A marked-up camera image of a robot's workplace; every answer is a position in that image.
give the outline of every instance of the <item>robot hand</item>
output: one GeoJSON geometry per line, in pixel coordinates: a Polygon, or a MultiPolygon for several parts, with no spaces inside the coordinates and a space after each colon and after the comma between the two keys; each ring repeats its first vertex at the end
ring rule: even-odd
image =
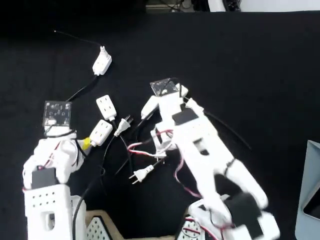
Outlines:
{"type": "MultiPolygon", "coordinates": [[[[70,174],[77,171],[84,162],[84,156],[76,144],[76,137],[76,133],[71,133],[63,137],[39,140],[33,155],[23,165],[22,177],[26,190],[32,189],[33,172],[44,168],[55,168],[57,181],[60,184],[67,183],[70,174]]],[[[78,143],[86,152],[89,152],[91,146],[87,139],[79,140],[78,143]]]]}

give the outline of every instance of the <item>black tablecloth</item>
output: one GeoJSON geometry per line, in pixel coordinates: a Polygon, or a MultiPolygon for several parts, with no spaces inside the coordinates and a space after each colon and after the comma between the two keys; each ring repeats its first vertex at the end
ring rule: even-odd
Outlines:
{"type": "MultiPolygon", "coordinates": [[[[109,94],[119,119],[132,114],[137,123],[152,94],[149,82],[180,78],[191,97],[249,142],[252,150],[213,121],[265,190],[281,239],[293,239],[307,140],[320,140],[319,22],[318,12],[177,13],[6,28],[0,38],[2,239],[26,238],[21,172],[43,134],[44,101],[63,101],[87,84],[99,53],[97,46],[54,35],[52,28],[101,42],[113,58],[97,87],[72,104],[71,124],[79,137],[102,118],[96,98],[109,94]]],[[[141,137],[159,120],[153,116],[141,137]]],[[[94,149],[71,176],[72,194],[83,193],[100,172],[104,147],[94,149]]],[[[125,158],[116,141],[105,164],[107,196],[97,184],[85,198],[87,208],[106,210],[125,238],[174,234],[196,200],[173,178],[177,153],[136,185],[128,180],[128,168],[112,177],[125,158]]],[[[134,162],[139,169],[153,160],[134,162]]],[[[179,177],[195,187],[187,168],[179,177]]],[[[234,187],[223,179],[217,184],[223,192],[234,187]]]]}

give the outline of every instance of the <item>black cable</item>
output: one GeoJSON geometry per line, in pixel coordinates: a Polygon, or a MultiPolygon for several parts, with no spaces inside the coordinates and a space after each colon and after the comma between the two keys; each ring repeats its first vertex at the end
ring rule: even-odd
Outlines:
{"type": "Polygon", "coordinates": [[[89,190],[92,188],[92,186],[94,185],[94,183],[96,182],[96,180],[100,179],[101,175],[99,175],[97,178],[95,178],[94,180],[92,180],[90,182],[90,184],[88,185],[88,187],[86,188],[86,190],[83,192],[78,204],[76,205],[75,211],[74,211],[74,215],[73,215],[73,220],[72,220],[72,239],[76,240],[76,219],[77,219],[77,215],[81,206],[82,201],[84,200],[85,196],[88,194],[89,190]]]}
{"type": "Polygon", "coordinates": [[[97,85],[99,81],[99,76],[94,75],[91,82],[87,85],[81,87],[78,91],[76,91],[71,97],[69,97],[66,102],[72,102],[73,100],[77,99],[81,95],[84,95],[86,92],[89,92],[95,85],[97,85]]]}
{"type": "MultiPolygon", "coordinates": [[[[114,139],[116,138],[116,136],[112,136],[112,138],[110,139],[108,145],[106,146],[105,148],[105,151],[104,151],[104,155],[103,155],[103,159],[101,161],[101,166],[104,167],[105,165],[105,160],[106,160],[106,156],[107,156],[107,153],[108,153],[108,150],[109,150],[109,147],[111,146],[111,144],[113,143],[114,139]]],[[[104,185],[104,179],[103,179],[103,176],[100,177],[100,184],[101,184],[101,187],[103,189],[103,193],[105,196],[107,196],[107,192],[106,192],[106,187],[104,185]]]]}
{"type": "Polygon", "coordinates": [[[164,160],[165,160],[165,157],[164,157],[164,158],[161,158],[161,159],[158,160],[158,161],[156,161],[156,163],[153,164],[152,166],[155,167],[155,166],[157,166],[158,164],[162,163],[164,160]]]}
{"type": "Polygon", "coordinates": [[[131,153],[128,151],[128,144],[126,142],[126,140],[124,139],[124,137],[120,134],[119,137],[121,138],[124,146],[125,146],[125,150],[126,150],[126,154],[127,154],[127,158],[128,158],[128,162],[129,162],[129,169],[130,169],[130,173],[134,174],[134,167],[132,164],[132,159],[131,159],[131,153]]]}
{"type": "MultiPolygon", "coordinates": [[[[75,144],[78,147],[79,151],[83,154],[83,156],[85,157],[85,159],[88,158],[88,155],[85,154],[85,152],[83,151],[83,149],[80,147],[78,140],[75,139],[75,144]]],[[[99,175],[97,178],[93,179],[88,187],[86,188],[86,190],[83,192],[78,204],[76,205],[75,211],[74,211],[74,215],[73,215],[73,220],[72,220],[72,239],[76,240],[76,220],[77,220],[77,215],[81,206],[82,201],[84,200],[85,196],[88,194],[89,190],[92,188],[92,186],[94,185],[94,183],[96,182],[96,180],[100,179],[102,176],[104,176],[106,174],[106,170],[102,167],[102,166],[98,166],[100,167],[103,172],[101,173],[101,175],[99,175]]]]}
{"type": "MultiPolygon", "coordinates": [[[[111,121],[114,129],[117,129],[117,124],[116,124],[116,121],[115,120],[112,120],[111,121]]],[[[127,159],[128,159],[128,162],[129,162],[129,167],[130,167],[130,173],[131,174],[134,174],[134,168],[133,168],[133,164],[132,164],[132,159],[131,159],[131,154],[130,152],[128,151],[128,144],[126,142],[126,140],[124,139],[123,135],[122,134],[119,134],[119,137],[121,138],[122,142],[123,142],[123,145],[125,147],[125,151],[127,153],[127,159]]]]}
{"type": "Polygon", "coordinates": [[[228,124],[226,124],[224,121],[222,121],[220,118],[218,118],[217,116],[215,116],[214,114],[212,114],[209,111],[204,110],[203,111],[204,114],[210,116],[211,118],[215,119],[216,121],[218,121],[219,123],[221,123],[223,126],[225,126],[228,130],[230,130],[238,139],[240,139],[241,142],[243,142],[243,144],[248,148],[248,149],[252,149],[251,146],[249,145],[249,143],[247,143],[247,141],[241,137],[235,130],[233,130],[228,124]]]}
{"type": "Polygon", "coordinates": [[[165,1],[163,0],[159,0],[160,3],[166,5],[168,8],[171,8],[172,10],[175,10],[175,11],[178,11],[178,12],[181,12],[181,10],[179,8],[175,8],[174,6],[170,6],[168,3],[166,3],[165,1]]]}
{"type": "Polygon", "coordinates": [[[77,37],[77,36],[74,36],[74,35],[71,35],[69,33],[66,33],[66,32],[63,32],[63,31],[58,31],[58,30],[53,30],[54,33],[57,33],[57,34],[62,34],[62,35],[65,35],[65,36],[68,36],[70,38],[73,38],[73,39],[77,39],[81,42],[85,42],[85,43],[88,43],[88,44],[94,44],[94,45],[98,45],[99,47],[102,46],[102,44],[96,42],[96,41],[91,41],[91,40],[86,40],[86,39],[82,39],[80,37],[77,37]]]}
{"type": "Polygon", "coordinates": [[[179,98],[182,97],[182,85],[179,83],[179,98]]]}
{"type": "Polygon", "coordinates": [[[61,137],[65,137],[65,136],[68,136],[70,134],[73,134],[76,132],[75,129],[72,129],[66,133],[63,133],[63,134],[59,134],[59,135],[47,135],[47,132],[49,132],[49,130],[52,128],[53,125],[51,125],[45,132],[44,132],[44,136],[46,138],[49,138],[49,139],[55,139],[55,138],[61,138],[61,137]]]}

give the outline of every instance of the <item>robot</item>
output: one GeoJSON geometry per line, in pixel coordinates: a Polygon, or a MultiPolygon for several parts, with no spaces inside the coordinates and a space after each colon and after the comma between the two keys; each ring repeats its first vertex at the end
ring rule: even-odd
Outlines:
{"type": "MultiPolygon", "coordinates": [[[[200,193],[201,200],[188,208],[187,225],[197,224],[198,230],[202,230],[199,235],[207,233],[216,240],[278,239],[280,231],[275,218],[262,211],[268,206],[265,192],[222,142],[204,108],[192,98],[184,102],[188,89],[179,83],[174,86],[170,78],[152,82],[151,88],[154,95],[144,106],[141,117],[159,109],[162,121],[150,132],[156,157],[162,154],[164,158],[164,150],[178,149],[181,163],[187,164],[200,193]],[[232,198],[220,196],[216,192],[216,174],[237,184],[242,193],[232,198]]],[[[184,228],[186,226],[177,236],[178,240],[190,238],[184,228]]],[[[197,230],[187,229],[189,234],[197,235],[197,230]]]]}
{"type": "MultiPolygon", "coordinates": [[[[275,218],[263,211],[268,206],[265,192],[221,141],[204,109],[192,98],[184,102],[188,90],[180,84],[173,85],[170,78],[153,82],[151,87],[154,95],[142,109],[141,118],[147,120],[157,109],[162,118],[150,132],[156,148],[152,156],[163,159],[166,151],[178,149],[181,163],[189,167],[201,198],[188,208],[188,216],[176,239],[188,240],[185,238],[196,235],[197,239],[204,240],[205,233],[215,240],[278,239],[280,231],[275,218]],[[239,185],[242,193],[220,196],[216,192],[215,174],[222,174],[239,185]]],[[[82,166],[91,147],[100,146],[106,140],[112,126],[99,122],[96,128],[103,127],[105,134],[95,128],[92,132],[98,132],[97,138],[76,140],[76,132],[69,127],[68,104],[46,104],[43,120],[46,138],[39,141],[23,166],[29,240],[87,239],[86,204],[79,196],[71,196],[66,183],[71,173],[82,166]]],[[[128,151],[139,152],[130,147],[140,144],[131,144],[128,151]]],[[[135,171],[130,178],[136,176],[135,183],[141,182],[152,170],[153,167],[145,170],[142,178],[141,171],[135,171]]]]}

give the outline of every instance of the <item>white robot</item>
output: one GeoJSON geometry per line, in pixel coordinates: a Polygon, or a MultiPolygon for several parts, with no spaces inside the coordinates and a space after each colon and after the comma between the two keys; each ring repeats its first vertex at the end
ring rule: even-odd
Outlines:
{"type": "MultiPolygon", "coordinates": [[[[165,151],[178,148],[181,161],[186,162],[196,180],[201,200],[189,207],[190,217],[185,224],[193,221],[192,226],[200,226],[201,236],[207,232],[217,240],[278,239],[280,231],[275,218],[262,211],[268,206],[265,192],[227,149],[204,109],[192,98],[184,104],[188,90],[170,83],[173,84],[170,78],[151,83],[155,95],[144,106],[141,117],[149,117],[159,109],[162,121],[150,132],[156,148],[154,157],[163,158],[165,151]],[[216,192],[216,174],[237,184],[243,193],[232,199],[220,196],[216,192]]],[[[141,182],[141,174],[136,171],[135,175],[141,182]]],[[[196,236],[197,230],[187,231],[196,236]]],[[[190,236],[182,228],[177,238],[186,240],[190,236]]]]}

